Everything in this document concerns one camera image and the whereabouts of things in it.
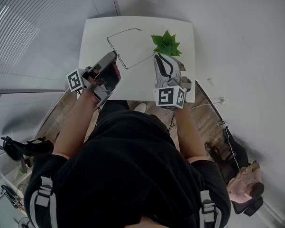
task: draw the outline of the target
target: person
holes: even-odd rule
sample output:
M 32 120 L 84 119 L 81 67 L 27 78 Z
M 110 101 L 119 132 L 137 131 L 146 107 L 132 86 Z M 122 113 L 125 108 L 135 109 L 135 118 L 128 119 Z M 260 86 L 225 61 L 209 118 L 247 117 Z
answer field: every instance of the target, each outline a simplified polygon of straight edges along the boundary
M 242 167 L 227 186 L 230 200 L 236 203 L 245 203 L 252 198 L 258 198 L 264 188 L 264 184 L 261 183 L 260 166 L 257 162 L 248 167 Z
M 179 152 L 157 117 L 130 111 L 126 101 L 107 101 L 83 143 L 97 103 L 83 90 L 53 153 L 36 157 L 24 199 L 30 219 L 32 194 L 47 177 L 53 182 L 58 227 L 199 227 L 203 190 L 222 213 L 220 227 L 227 224 L 226 185 L 217 164 L 206 158 L 187 104 L 174 110 Z M 49 222 L 42 216 L 42 227 Z

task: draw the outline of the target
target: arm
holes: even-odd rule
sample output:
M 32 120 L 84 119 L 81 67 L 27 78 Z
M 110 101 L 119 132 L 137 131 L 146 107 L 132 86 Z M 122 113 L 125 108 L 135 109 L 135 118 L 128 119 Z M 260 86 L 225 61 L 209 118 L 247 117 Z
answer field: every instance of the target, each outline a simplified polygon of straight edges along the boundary
M 207 160 L 206 151 L 192 120 L 188 105 L 184 104 L 182 110 L 174 110 L 174 113 L 181 154 L 189 163 Z
M 257 166 L 254 168 L 254 178 L 256 181 L 261 182 L 261 171 L 260 171 L 260 166 L 257 163 Z
M 234 201 L 236 203 L 245 203 L 251 199 L 251 197 L 247 197 L 245 195 L 237 195 L 235 193 L 229 193 L 229 198 L 231 201 Z
M 53 154 L 72 157 L 77 152 L 84 142 L 96 104 L 93 93 L 83 90 L 56 140 Z
M 246 168 L 246 172 L 254 172 L 255 170 L 259 169 L 260 168 L 260 165 L 258 162 L 254 162 L 253 164 L 249 165 L 247 168 Z
M 232 180 L 228 183 L 227 185 L 228 193 L 231 192 L 232 188 L 236 185 L 237 181 L 238 181 L 237 178 L 232 178 Z

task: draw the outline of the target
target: backpack strap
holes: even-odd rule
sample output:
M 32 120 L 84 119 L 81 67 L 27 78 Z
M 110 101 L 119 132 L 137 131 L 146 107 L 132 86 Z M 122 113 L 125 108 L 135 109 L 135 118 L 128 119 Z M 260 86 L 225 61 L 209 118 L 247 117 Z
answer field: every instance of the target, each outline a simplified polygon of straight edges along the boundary
M 53 181 L 41 177 L 42 185 L 36 190 L 30 200 L 29 211 L 36 228 L 58 228 L 56 216 L 56 195 L 53 193 Z
M 200 228 L 219 228 L 221 223 L 221 211 L 211 200 L 209 191 L 200 192 L 202 206 L 199 209 Z

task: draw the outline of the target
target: plant sprig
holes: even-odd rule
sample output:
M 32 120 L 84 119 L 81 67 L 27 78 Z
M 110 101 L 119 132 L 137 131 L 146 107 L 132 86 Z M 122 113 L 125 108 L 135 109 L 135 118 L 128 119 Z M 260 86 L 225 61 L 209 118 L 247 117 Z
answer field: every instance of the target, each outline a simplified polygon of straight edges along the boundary
M 176 35 L 171 36 L 168 31 L 163 36 L 151 36 L 157 46 L 154 52 L 159 52 L 168 56 L 180 56 L 181 52 L 177 49 L 180 42 L 176 42 Z

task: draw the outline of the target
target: wooden floor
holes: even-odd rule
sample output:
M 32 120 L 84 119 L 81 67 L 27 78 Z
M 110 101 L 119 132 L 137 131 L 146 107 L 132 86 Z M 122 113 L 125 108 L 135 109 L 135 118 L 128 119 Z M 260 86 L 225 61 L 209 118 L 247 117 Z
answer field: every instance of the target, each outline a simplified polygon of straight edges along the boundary
M 60 101 L 60 103 L 58 103 L 53 112 L 50 114 L 45 124 L 41 127 L 39 133 L 37 134 L 37 137 L 46 137 L 48 140 L 54 143 L 58 133 L 60 132 L 61 128 L 64 125 L 66 115 L 70 112 L 71 108 L 75 104 L 75 101 L 76 101 L 76 93 L 67 92 Z M 130 110 L 133 110 L 139 103 L 141 102 L 128 101 Z M 196 124 L 196 127 L 202 138 L 202 141 L 204 143 L 209 142 L 211 146 L 216 146 L 220 150 L 222 156 L 225 156 L 229 154 L 229 148 L 227 147 L 227 145 L 223 143 L 222 128 L 220 128 L 217 125 L 220 119 L 213 110 L 212 106 L 210 105 L 200 106 L 208 103 L 209 102 L 206 99 L 205 95 L 198 88 L 198 85 L 196 85 L 195 103 L 188 104 L 190 109 L 197 107 L 191 110 L 192 118 Z M 167 128 L 169 128 L 173 111 L 157 107 L 155 105 L 155 102 L 146 102 L 146 104 L 147 104 L 146 113 L 156 115 L 167 126 Z M 89 129 L 87 131 L 86 139 L 93 131 L 97 118 L 98 118 L 98 112 L 96 110 L 91 120 Z M 176 147 L 179 149 L 176 127 L 170 131 L 170 135 Z

